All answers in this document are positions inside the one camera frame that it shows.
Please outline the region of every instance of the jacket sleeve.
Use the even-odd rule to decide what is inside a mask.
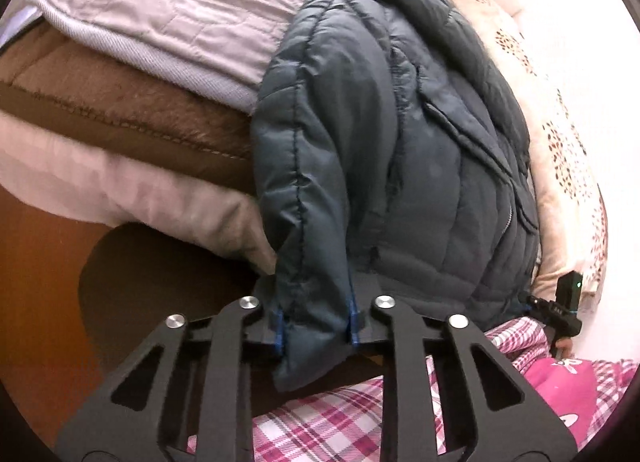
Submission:
[[[398,122],[388,42],[363,23],[366,8],[366,0],[308,0],[253,115],[260,210],[278,255],[272,303],[286,321],[281,390],[322,376],[350,352],[348,235],[386,209]]]

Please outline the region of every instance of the triangular cutout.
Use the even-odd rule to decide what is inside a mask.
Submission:
[[[118,389],[113,392],[111,402],[125,406],[135,412],[144,410],[163,353],[164,347],[156,346],[152,348],[142,362],[133,369],[122,384],[118,386]]]
[[[524,396],[518,387],[482,347],[472,346],[471,354],[478,368],[487,406],[492,412],[504,410],[523,401]]]

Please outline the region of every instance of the pink fabric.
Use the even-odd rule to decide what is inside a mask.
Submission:
[[[602,427],[631,383],[638,364],[556,362],[542,325],[520,318],[486,334],[525,374],[564,420],[582,447]],[[426,360],[438,453],[446,452],[445,425],[433,360]],[[293,400],[254,419],[256,462],[378,462],[382,424],[382,378]],[[194,453],[196,437],[189,439]]]

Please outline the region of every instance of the silver screw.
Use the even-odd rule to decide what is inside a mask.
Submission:
[[[256,308],[260,305],[260,301],[255,296],[244,296],[244,298],[240,298],[240,306],[245,309]]]
[[[466,328],[469,325],[469,320],[462,314],[454,314],[449,318],[449,324],[453,328]]]
[[[378,296],[376,298],[376,307],[393,308],[396,306],[396,300],[391,296]]]
[[[182,314],[173,314],[169,316],[164,322],[169,328],[180,328],[187,323],[187,320]]]

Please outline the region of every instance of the dark blue puffer jacket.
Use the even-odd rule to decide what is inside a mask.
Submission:
[[[278,254],[256,292],[284,318],[280,389],[350,353],[354,293],[372,286],[484,330],[519,311],[538,243],[529,134],[449,0],[307,0],[252,137]]]

